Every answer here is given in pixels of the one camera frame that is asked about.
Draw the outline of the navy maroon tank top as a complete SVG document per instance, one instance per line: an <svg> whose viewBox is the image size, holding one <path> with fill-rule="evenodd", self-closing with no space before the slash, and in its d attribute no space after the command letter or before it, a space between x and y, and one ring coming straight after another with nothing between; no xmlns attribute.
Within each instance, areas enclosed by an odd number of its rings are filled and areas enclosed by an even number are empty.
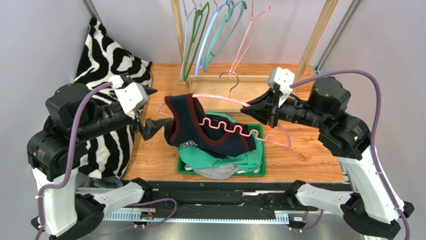
<svg viewBox="0 0 426 240"><path fill-rule="evenodd" d="M253 136L246 136L249 127L234 123L226 117L205 113L200 101L192 94L166 96L164 102L173 114L164 127L168 145L186 147L196 145L215 158L237 157L256 149ZM241 126L244 136L232 131Z"/></svg>

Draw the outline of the green tank top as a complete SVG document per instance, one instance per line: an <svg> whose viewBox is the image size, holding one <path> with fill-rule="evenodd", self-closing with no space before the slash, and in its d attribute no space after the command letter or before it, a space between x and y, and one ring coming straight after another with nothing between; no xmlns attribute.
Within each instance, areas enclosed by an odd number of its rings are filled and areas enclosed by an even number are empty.
<svg viewBox="0 0 426 240"><path fill-rule="evenodd" d="M254 143L254 150L240 154L236 157L227 156L225 158L214 157L193 144L178 147L178 172L189 172L185 171L184 165L188 165L192 169L201 169L234 164L240 168L240 171L238 172L240 174L248 174L249 176L263 176L265 174L264 144L258 139L254 139Z"/></svg>

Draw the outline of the grey tank top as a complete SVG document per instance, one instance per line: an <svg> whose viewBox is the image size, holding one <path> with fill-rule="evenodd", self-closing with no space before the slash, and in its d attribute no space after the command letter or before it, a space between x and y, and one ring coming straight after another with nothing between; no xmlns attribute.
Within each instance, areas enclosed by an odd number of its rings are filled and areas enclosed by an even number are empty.
<svg viewBox="0 0 426 240"><path fill-rule="evenodd" d="M196 174L213 180L225 180L240 170L235 164L193 169Z"/></svg>

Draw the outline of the pink wire hanger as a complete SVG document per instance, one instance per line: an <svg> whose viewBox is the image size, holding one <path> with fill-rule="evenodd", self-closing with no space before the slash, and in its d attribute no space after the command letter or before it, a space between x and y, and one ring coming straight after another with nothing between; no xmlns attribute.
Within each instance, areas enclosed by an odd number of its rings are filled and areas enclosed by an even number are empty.
<svg viewBox="0 0 426 240"><path fill-rule="evenodd" d="M271 12L272 6L268 5L266 8L264 8L262 11L256 12L255 11L255 1L251 1L251 10L250 10L250 18L248 22L248 26L244 32L244 35L242 37L241 43L238 47L238 50L236 52L236 56L234 61L231 64L231 67L229 71L227 72L226 78L229 80L232 77L236 77L236 70L238 66L240 65L241 61L243 60L244 56L246 55L248 49L252 45L253 41L259 34L260 29L263 27L266 19L268 18L270 12ZM259 26L254 29L254 33L250 36L250 31L253 30L253 23L257 20L261 20Z"/></svg>

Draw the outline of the green plastic hanger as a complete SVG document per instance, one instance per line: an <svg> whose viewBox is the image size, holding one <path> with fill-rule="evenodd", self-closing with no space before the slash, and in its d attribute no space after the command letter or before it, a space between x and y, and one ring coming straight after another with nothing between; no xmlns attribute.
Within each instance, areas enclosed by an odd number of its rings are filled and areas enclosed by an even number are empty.
<svg viewBox="0 0 426 240"><path fill-rule="evenodd" d="M192 15L192 24L190 25L191 33L189 36L191 37L193 35L194 37L194 40L193 40L194 42L191 45L191 48L190 48L191 51L189 54L189 62L192 64L192 66L194 65L194 62L196 60L196 55L199 51L202 37L206 30L207 20L209 18L210 11L211 11L211 4L209 1L207 1L205 3L202 3L201 9L197 11L195 16Z"/></svg>

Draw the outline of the blue white striped tank top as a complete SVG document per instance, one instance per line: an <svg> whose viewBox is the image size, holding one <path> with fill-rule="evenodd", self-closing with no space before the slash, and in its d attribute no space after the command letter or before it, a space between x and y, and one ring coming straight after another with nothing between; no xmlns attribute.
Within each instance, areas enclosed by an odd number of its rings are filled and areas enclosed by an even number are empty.
<svg viewBox="0 0 426 240"><path fill-rule="evenodd" d="M192 171L193 169L189 165L185 164L184 165L184 170L185 171Z"/></svg>

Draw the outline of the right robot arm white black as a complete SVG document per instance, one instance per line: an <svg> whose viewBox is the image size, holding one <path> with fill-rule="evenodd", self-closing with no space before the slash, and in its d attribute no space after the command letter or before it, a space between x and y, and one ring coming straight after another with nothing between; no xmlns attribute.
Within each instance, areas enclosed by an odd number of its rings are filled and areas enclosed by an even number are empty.
<svg viewBox="0 0 426 240"><path fill-rule="evenodd" d="M318 129L318 140L337 157L355 191L332 191L296 180L284 194L291 208L314 207L341 217L359 234L393 239L414 205L401 200L378 170L368 125L346 112L351 93L334 77L316 78L307 100L293 96L279 104L276 84L240 112L271 128L279 120Z"/></svg>

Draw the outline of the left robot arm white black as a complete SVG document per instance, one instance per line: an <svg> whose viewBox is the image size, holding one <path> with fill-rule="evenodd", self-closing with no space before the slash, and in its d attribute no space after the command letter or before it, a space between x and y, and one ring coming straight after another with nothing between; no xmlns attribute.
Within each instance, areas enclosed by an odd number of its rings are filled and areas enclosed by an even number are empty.
<svg viewBox="0 0 426 240"><path fill-rule="evenodd" d="M76 178L88 141L124 127L149 140L170 122L168 118L140 121L140 109L156 92L122 73L94 89L83 83L64 85L46 100L46 124L27 143L37 185L38 216L31 224L38 236L47 233L51 240L77 240L115 211L155 203L153 187L141 178L108 192L84 195L76 192Z"/></svg>

